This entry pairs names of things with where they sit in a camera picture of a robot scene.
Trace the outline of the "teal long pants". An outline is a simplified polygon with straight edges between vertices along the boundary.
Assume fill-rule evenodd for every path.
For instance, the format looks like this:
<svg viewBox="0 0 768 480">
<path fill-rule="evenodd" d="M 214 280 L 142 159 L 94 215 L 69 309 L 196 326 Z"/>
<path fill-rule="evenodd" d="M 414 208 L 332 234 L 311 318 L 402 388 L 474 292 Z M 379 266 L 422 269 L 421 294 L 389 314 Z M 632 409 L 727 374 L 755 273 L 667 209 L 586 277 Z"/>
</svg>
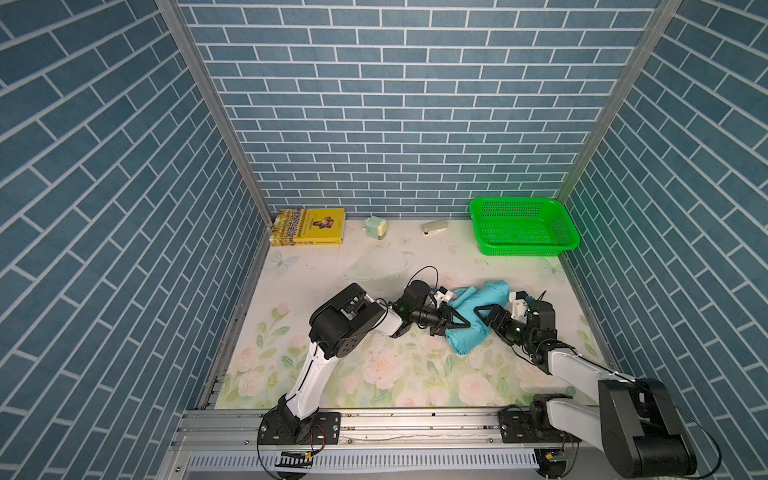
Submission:
<svg viewBox="0 0 768 480">
<path fill-rule="evenodd" d="M 459 288 L 455 293 L 457 297 L 451 300 L 449 305 L 465 318 L 470 326 L 468 328 L 447 329 L 445 337 L 457 355 L 467 355 L 474 348 L 480 346 L 490 334 L 490 329 L 474 312 L 474 309 L 493 304 L 506 305 L 509 301 L 510 285 L 503 280 L 492 281 L 486 283 L 481 289 L 470 286 Z"/>
</svg>

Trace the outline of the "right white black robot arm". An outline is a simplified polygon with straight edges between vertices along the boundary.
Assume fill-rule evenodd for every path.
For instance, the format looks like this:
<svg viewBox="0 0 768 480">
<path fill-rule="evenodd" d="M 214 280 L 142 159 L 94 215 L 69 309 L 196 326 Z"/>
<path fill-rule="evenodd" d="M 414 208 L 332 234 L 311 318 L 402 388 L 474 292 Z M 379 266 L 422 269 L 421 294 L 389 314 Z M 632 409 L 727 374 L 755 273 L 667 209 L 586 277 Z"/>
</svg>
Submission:
<svg viewBox="0 0 768 480">
<path fill-rule="evenodd" d="M 505 441 L 522 429 L 540 442 L 586 442 L 602 451 L 623 478 L 691 476 L 697 459 L 665 385 L 611 370 L 558 339 L 552 305 L 531 297 L 508 311 L 499 304 L 475 314 L 526 361 L 594 400 L 584 405 L 565 394 L 537 394 L 524 413 L 501 413 Z"/>
</svg>

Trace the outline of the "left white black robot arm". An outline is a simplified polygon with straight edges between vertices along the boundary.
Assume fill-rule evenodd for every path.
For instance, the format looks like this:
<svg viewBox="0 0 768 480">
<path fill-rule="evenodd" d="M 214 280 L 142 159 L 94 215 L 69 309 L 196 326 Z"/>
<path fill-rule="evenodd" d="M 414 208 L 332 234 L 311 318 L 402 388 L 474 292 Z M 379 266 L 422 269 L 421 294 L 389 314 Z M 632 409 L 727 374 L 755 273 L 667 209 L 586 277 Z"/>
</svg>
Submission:
<svg viewBox="0 0 768 480">
<path fill-rule="evenodd" d="M 432 336 L 464 331 L 471 323 L 448 304 L 449 291 L 412 280 L 394 302 L 371 297 L 351 283 L 310 316 L 310 346 L 299 378 L 278 400 L 277 411 L 292 429 L 305 424 L 319 409 L 321 394 L 341 358 L 372 332 L 399 338 L 417 326 Z"/>
</svg>

